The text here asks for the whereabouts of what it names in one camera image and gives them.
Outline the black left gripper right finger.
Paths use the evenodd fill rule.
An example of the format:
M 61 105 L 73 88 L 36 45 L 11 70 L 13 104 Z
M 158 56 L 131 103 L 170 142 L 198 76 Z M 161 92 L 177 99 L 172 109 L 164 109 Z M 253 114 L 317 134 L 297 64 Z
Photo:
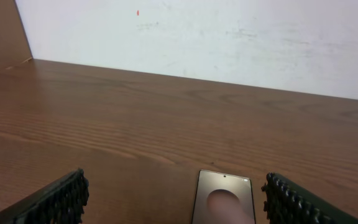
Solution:
M 261 187 L 264 212 L 271 224 L 358 224 L 343 212 L 281 174 L 270 172 Z

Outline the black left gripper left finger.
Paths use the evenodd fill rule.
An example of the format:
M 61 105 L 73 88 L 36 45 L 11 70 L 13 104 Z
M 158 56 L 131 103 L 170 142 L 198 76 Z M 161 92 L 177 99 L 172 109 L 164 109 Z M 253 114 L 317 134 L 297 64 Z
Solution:
M 0 224 L 79 224 L 90 196 L 77 169 L 0 211 Z

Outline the smartphone with bronze back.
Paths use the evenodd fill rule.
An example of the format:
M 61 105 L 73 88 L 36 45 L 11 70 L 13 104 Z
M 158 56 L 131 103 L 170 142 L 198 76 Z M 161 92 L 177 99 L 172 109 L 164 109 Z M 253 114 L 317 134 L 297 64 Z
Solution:
M 200 170 L 191 223 L 255 224 L 251 180 Z

